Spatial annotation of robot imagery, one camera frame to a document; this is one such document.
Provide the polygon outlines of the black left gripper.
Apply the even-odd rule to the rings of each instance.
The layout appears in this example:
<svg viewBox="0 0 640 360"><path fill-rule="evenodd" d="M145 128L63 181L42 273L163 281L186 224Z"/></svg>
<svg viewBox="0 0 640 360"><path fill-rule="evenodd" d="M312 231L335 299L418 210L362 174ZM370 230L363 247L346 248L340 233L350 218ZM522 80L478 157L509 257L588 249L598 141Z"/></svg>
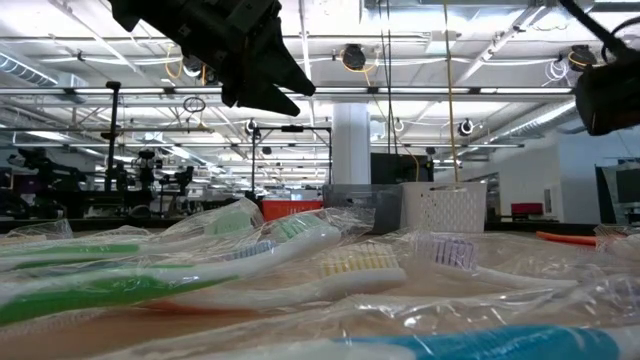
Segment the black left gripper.
<svg viewBox="0 0 640 360"><path fill-rule="evenodd" d="M134 13L215 70L230 105L298 116L273 84L312 96L316 87L284 44L276 0L136 0Z"/></svg>

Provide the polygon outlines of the blue toothbrush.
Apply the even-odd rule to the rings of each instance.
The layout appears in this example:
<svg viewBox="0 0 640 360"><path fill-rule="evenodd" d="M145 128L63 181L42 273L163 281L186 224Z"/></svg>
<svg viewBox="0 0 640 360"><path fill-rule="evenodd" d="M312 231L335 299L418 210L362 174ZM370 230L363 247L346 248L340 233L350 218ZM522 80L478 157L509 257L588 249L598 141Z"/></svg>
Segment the blue toothbrush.
<svg viewBox="0 0 640 360"><path fill-rule="evenodd" d="M189 360L640 360L640 325L523 325L441 335L317 339Z"/></svg>
<svg viewBox="0 0 640 360"><path fill-rule="evenodd" d="M260 241L255 244L248 245L246 247L224 254L222 256L222 259L224 261L231 261L241 258L247 258L264 252L270 252L275 246L276 243L271 240Z"/></svg>

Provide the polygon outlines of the orange toothbrush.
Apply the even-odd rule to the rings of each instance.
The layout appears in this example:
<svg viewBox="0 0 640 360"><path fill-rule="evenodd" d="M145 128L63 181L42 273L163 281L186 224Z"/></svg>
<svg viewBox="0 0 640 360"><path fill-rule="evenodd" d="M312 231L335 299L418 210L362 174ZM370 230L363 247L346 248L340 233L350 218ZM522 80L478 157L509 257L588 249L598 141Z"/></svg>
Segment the orange toothbrush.
<svg viewBox="0 0 640 360"><path fill-rule="evenodd" d="M274 289L209 287L146 303L146 309L171 312L262 311L331 302L354 294L382 292L407 280L392 248L360 243L329 251L318 262L318 276Z"/></svg>

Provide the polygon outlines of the purple toothbrush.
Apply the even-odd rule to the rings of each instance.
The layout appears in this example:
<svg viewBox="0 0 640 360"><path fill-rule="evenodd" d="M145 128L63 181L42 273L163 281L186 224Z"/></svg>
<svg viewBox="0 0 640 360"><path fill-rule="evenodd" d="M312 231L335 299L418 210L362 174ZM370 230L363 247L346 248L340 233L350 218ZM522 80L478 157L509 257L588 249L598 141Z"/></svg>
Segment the purple toothbrush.
<svg viewBox="0 0 640 360"><path fill-rule="evenodd" d="M576 286L576 280L554 280L505 273L477 263L477 247L455 239L420 239L415 252L439 274L512 289L556 288Z"/></svg>

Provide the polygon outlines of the white building column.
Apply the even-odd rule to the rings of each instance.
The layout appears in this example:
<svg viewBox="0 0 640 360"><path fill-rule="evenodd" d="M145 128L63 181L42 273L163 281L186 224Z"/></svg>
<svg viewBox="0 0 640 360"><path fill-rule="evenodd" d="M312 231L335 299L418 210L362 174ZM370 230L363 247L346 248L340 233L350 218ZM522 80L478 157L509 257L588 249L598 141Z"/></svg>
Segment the white building column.
<svg viewBox="0 0 640 360"><path fill-rule="evenodd" d="M364 103L333 105L332 163L336 184L370 184L370 116Z"/></svg>

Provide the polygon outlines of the orange plastic bin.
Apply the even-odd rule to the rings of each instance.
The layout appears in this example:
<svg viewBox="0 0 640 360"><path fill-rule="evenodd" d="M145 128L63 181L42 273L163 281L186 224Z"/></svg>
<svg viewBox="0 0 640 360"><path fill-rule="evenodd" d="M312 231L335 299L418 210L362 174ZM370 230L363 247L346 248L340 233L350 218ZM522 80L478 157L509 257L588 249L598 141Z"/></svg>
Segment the orange plastic bin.
<svg viewBox="0 0 640 360"><path fill-rule="evenodd" d="M292 214L318 210L321 200L263 200L262 213L266 221L273 221Z"/></svg>

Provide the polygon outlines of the black display panel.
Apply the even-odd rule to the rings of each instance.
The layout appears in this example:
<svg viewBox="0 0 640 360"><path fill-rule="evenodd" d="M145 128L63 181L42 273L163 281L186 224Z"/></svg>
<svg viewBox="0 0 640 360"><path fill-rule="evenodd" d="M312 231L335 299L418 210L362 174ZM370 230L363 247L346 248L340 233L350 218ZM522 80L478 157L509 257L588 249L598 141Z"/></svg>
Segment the black display panel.
<svg viewBox="0 0 640 360"><path fill-rule="evenodd" d="M421 155L371 154L371 183L393 185L405 182L433 182L433 159Z"/></svg>

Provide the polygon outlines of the long ceiling light strip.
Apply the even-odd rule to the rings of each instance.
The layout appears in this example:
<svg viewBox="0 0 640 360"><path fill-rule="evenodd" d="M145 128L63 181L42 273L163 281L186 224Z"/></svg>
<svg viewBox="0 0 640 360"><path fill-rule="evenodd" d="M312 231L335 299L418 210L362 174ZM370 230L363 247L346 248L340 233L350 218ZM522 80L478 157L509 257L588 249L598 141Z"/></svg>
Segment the long ceiling light strip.
<svg viewBox="0 0 640 360"><path fill-rule="evenodd" d="M388 94L392 95L440 95L450 91L446 87L356 87L356 86L320 86L317 87L314 96L321 95L365 95ZM574 92L570 87L453 87L453 94L463 95L544 95L560 96ZM34 88L0 88L0 96L18 95L111 95L112 89L103 87L34 87ZM222 88L217 87L123 87L120 93L124 95L221 95Z"/></svg>

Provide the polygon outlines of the grey plastic bin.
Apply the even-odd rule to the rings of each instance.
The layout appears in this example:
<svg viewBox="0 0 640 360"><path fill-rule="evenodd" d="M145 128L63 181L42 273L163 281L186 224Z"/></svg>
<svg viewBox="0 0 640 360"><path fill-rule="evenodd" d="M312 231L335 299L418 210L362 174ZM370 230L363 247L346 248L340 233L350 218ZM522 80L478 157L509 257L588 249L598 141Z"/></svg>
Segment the grey plastic bin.
<svg viewBox="0 0 640 360"><path fill-rule="evenodd" d="M400 229L403 191L400 185L324 185L323 202L328 207L356 207L373 215L370 235Z"/></svg>

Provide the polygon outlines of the white perforated plastic basket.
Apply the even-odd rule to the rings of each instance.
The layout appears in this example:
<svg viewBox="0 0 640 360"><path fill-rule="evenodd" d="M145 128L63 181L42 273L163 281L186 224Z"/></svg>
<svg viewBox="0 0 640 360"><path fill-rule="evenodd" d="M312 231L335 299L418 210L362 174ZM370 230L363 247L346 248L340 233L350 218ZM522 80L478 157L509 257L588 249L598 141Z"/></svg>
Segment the white perforated plastic basket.
<svg viewBox="0 0 640 360"><path fill-rule="evenodd" d="M487 185L482 182L407 182L403 191L403 227L431 232L482 233Z"/></svg>

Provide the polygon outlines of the red box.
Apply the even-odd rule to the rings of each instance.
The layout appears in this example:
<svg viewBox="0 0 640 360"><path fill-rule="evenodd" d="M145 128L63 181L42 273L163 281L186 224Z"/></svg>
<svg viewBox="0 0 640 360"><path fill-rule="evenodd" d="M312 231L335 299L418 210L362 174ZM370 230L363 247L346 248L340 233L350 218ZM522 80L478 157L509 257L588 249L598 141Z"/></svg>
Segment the red box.
<svg viewBox="0 0 640 360"><path fill-rule="evenodd" d="M516 216L541 216L544 214L542 203L512 203L511 215Z"/></svg>

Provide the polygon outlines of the flat orange plastic lid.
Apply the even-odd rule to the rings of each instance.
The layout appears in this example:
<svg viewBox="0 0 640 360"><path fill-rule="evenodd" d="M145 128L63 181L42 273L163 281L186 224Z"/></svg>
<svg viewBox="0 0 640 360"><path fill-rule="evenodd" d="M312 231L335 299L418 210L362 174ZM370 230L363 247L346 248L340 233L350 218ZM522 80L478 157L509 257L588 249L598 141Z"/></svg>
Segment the flat orange plastic lid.
<svg viewBox="0 0 640 360"><path fill-rule="evenodd" d="M536 236L540 239L571 244L571 245L581 245L581 246L596 246L596 237L595 236L582 236L582 235L562 235L562 234L554 234L548 232L537 231Z"/></svg>

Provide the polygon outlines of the black framed screen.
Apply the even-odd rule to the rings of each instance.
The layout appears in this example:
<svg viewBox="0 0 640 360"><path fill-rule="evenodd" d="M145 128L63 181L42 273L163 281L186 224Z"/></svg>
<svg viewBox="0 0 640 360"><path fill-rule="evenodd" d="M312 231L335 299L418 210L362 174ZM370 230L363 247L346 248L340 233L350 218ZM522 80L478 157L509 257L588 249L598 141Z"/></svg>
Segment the black framed screen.
<svg viewBox="0 0 640 360"><path fill-rule="evenodd" d="M600 221L640 226L640 162L595 167Z"/></svg>

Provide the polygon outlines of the black rectangular stand frame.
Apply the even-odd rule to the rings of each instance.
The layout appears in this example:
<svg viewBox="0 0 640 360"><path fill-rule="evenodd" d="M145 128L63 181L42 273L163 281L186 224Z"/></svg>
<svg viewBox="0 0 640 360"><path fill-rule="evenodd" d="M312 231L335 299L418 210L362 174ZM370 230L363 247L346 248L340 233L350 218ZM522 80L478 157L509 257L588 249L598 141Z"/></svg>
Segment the black rectangular stand frame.
<svg viewBox="0 0 640 360"><path fill-rule="evenodd" d="M261 136L261 141L266 140L273 131L282 133L302 133L310 131L328 148L329 165L328 165L328 182L333 182L333 131L330 127L304 126L304 125L282 125L282 126L265 126L263 128L254 125L251 133L251 190L252 195L255 194L256 184L256 148L258 143L256 135L258 132L265 130L266 133Z"/></svg>

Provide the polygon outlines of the black aluminium table frame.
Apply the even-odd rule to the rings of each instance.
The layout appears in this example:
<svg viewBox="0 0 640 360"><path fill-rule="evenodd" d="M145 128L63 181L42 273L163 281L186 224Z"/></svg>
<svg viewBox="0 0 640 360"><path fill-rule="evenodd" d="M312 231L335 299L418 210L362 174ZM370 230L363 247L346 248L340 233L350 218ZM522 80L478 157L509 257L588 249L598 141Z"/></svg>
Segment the black aluminium table frame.
<svg viewBox="0 0 640 360"><path fill-rule="evenodd" d="M177 222L177 219L135 220L128 218L94 218L71 219L69 224L73 231L100 231L126 225L147 229L162 229L168 228ZM14 228L37 225L40 223L45 223L45 220L2 220L0 221L0 234L6 234ZM595 234L595 229L595 224L570 224L540 221L486 222L484 227L484 230L489 232L535 233L540 231L553 234L580 236L593 236Z"/></svg>

